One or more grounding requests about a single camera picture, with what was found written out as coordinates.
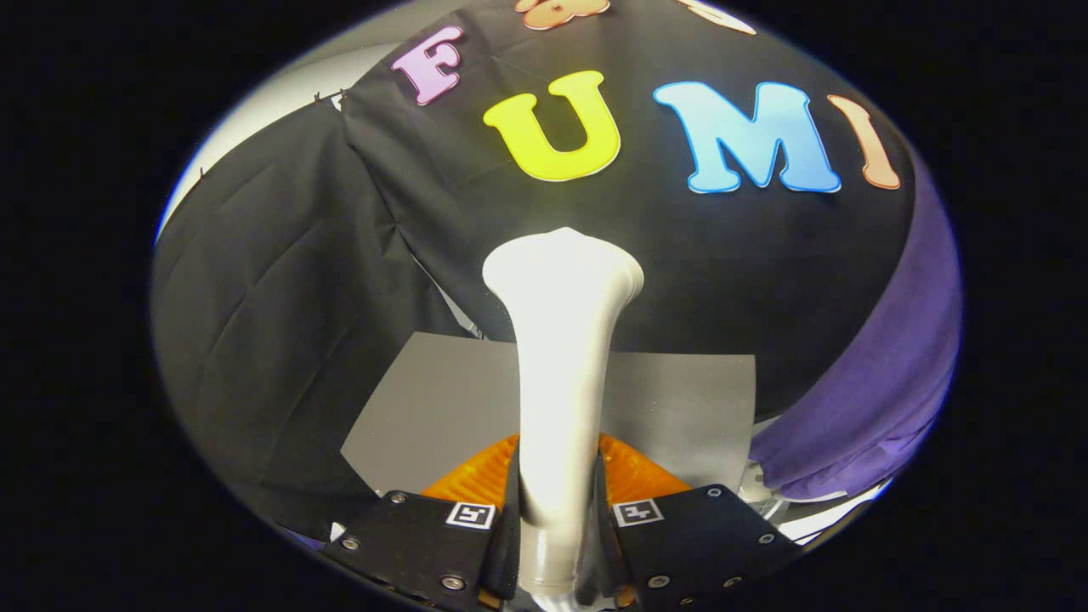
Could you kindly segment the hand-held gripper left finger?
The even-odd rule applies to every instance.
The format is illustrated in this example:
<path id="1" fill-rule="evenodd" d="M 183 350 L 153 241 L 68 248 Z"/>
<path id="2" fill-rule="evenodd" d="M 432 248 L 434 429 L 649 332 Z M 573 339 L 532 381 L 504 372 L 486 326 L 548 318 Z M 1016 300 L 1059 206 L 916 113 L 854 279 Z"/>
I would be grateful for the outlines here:
<path id="1" fill-rule="evenodd" d="M 500 609 L 517 591 L 518 439 L 500 439 L 421 495 L 382 495 L 320 554 L 412 607 Z"/>

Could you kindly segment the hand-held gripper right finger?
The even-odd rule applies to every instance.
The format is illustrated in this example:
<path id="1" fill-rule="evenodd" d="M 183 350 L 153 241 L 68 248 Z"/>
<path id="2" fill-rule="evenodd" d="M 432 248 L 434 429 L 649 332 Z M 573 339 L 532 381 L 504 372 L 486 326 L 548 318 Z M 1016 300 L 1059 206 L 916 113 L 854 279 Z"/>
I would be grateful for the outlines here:
<path id="1" fill-rule="evenodd" d="M 722 611 L 803 553 L 726 485 L 691 487 L 611 434 L 594 478 L 593 585 L 621 611 Z"/>

